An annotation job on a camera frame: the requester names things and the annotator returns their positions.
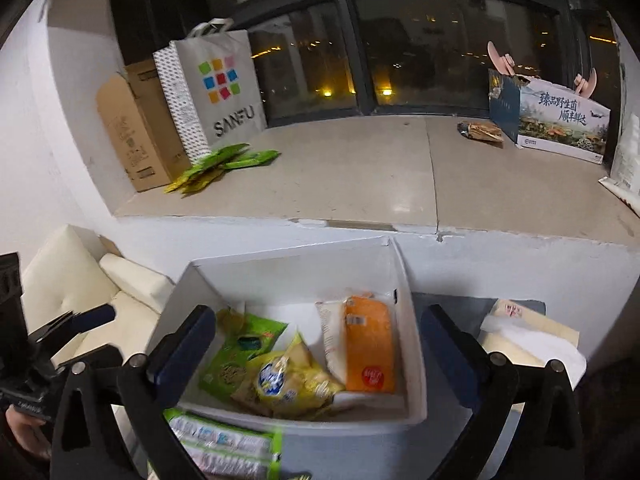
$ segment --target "orange package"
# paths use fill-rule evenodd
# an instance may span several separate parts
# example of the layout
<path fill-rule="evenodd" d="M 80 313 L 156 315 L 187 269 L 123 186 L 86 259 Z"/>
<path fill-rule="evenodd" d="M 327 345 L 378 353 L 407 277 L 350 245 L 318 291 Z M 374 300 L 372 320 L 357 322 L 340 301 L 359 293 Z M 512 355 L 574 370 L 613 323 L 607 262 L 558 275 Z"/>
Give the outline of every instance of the orange package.
<path fill-rule="evenodd" d="M 350 392 L 396 390 L 394 345 L 386 304 L 351 296 L 344 302 L 347 381 Z"/>

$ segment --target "hand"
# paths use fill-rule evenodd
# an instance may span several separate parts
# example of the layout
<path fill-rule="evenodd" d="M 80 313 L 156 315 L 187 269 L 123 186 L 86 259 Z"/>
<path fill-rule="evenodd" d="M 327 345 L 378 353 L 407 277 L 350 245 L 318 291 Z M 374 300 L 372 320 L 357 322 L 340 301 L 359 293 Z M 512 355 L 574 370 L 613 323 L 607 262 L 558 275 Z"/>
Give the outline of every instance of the hand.
<path fill-rule="evenodd" d="M 13 406 L 6 410 L 5 416 L 15 441 L 25 451 L 42 460 L 51 459 L 51 444 L 40 429 L 44 420 L 20 413 Z"/>

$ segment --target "sanfu shopping bag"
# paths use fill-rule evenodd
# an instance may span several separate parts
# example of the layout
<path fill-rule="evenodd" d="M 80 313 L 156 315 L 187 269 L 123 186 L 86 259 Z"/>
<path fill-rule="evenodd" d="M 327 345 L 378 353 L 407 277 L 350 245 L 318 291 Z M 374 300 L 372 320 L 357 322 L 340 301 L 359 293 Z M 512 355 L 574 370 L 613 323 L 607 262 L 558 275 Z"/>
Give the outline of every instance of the sanfu shopping bag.
<path fill-rule="evenodd" d="M 247 31 L 199 36 L 202 29 L 199 25 L 190 37 L 154 53 L 192 164 L 216 145 L 247 142 L 266 125 Z"/>

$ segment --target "bag handle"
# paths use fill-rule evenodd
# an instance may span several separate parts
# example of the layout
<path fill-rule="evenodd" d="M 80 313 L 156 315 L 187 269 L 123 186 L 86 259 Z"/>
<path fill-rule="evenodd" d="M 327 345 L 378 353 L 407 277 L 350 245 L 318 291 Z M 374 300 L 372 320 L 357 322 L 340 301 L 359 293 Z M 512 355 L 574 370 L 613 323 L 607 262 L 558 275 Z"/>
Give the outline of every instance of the bag handle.
<path fill-rule="evenodd" d="M 199 38 L 207 34 L 217 34 L 228 31 L 234 24 L 231 18 L 213 18 L 208 22 L 202 22 L 193 27 L 187 38 Z"/>

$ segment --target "metal bolt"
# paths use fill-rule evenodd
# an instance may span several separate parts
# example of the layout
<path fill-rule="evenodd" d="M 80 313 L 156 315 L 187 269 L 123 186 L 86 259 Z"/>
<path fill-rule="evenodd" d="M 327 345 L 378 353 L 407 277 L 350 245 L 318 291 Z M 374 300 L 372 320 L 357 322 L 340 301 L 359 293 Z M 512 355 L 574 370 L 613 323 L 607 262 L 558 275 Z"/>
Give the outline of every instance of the metal bolt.
<path fill-rule="evenodd" d="M 551 361 L 549 361 L 549 365 L 551 366 L 551 369 L 555 372 L 558 372 L 558 373 L 564 372 L 564 364 L 562 364 L 562 361 L 558 361 L 558 359 L 551 359 Z"/>
<path fill-rule="evenodd" d="M 491 352 L 489 360 L 496 366 L 504 366 L 507 364 L 507 357 L 500 352 Z"/>
<path fill-rule="evenodd" d="M 132 355 L 129 359 L 129 364 L 132 368 L 140 368 L 146 363 L 146 355 L 144 354 L 135 354 Z"/>
<path fill-rule="evenodd" d="M 84 372 L 85 368 L 86 368 L 86 365 L 82 361 L 78 361 L 77 363 L 74 363 L 74 365 L 71 367 L 71 373 L 73 375 L 79 375 L 82 372 Z"/>

